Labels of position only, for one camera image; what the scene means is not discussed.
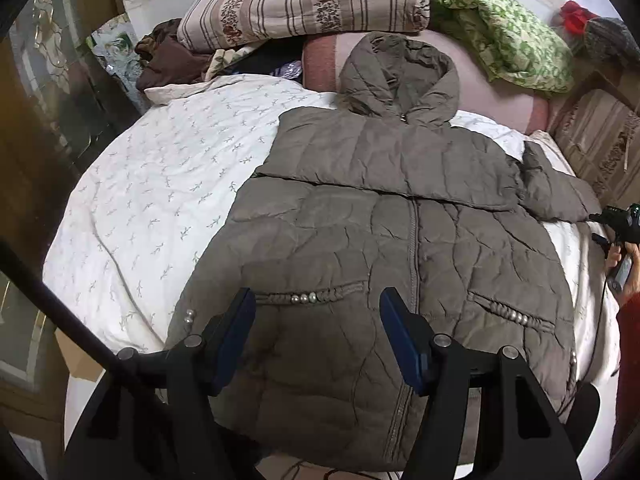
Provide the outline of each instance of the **white bed sheet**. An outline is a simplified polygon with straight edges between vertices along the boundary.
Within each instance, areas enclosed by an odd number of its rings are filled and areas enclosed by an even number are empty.
[[[334,108],[341,97],[260,75],[147,91],[155,106],[92,164],[71,193],[46,257],[43,279],[110,349],[162,348],[199,256],[225,222],[236,190],[271,147],[289,108]],[[526,137],[459,111],[454,126],[491,137],[521,158],[542,145],[553,167],[572,173],[545,132]],[[597,224],[545,222],[575,306],[578,377],[599,384],[618,362],[618,305],[607,293],[593,366],[604,258],[590,242]]]

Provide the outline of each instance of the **person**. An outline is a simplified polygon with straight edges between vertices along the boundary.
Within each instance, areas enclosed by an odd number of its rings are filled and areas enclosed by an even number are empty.
[[[640,248],[625,243],[633,266],[622,292],[616,299],[620,306],[620,371],[616,397],[616,426],[611,453],[615,453],[639,422],[640,415]],[[620,246],[611,245],[605,263],[608,274],[622,259]]]

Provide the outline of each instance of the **puffer jacket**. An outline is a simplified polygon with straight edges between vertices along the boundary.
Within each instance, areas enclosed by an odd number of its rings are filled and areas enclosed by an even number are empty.
[[[176,306],[168,346],[187,334],[187,309],[199,332],[239,287],[256,294],[216,420],[320,465],[402,469],[426,399],[403,383],[382,327],[387,286],[468,348],[518,348],[562,414],[575,389],[572,301],[538,220],[585,220],[599,210],[593,191],[534,143],[519,163],[451,127],[458,76],[428,44],[368,34],[341,77],[351,110],[280,116]]]

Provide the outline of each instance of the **pink cushion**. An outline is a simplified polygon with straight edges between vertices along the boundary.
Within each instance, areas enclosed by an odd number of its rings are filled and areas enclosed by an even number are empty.
[[[342,32],[316,36],[303,51],[305,88],[318,92],[339,92],[340,71],[353,47],[366,32]],[[519,132],[546,130],[548,101],[535,91],[503,79],[489,83],[486,73],[467,49],[456,40],[433,30],[409,38],[432,44],[455,63],[460,78],[460,110],[484,115]]]

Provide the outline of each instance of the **patterned blanket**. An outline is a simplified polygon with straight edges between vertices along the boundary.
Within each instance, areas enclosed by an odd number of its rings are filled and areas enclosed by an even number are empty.
[[[489,81],[549,92],[573,85],[566,43],[515,0],[431,0],[430,28],[475,51]]]

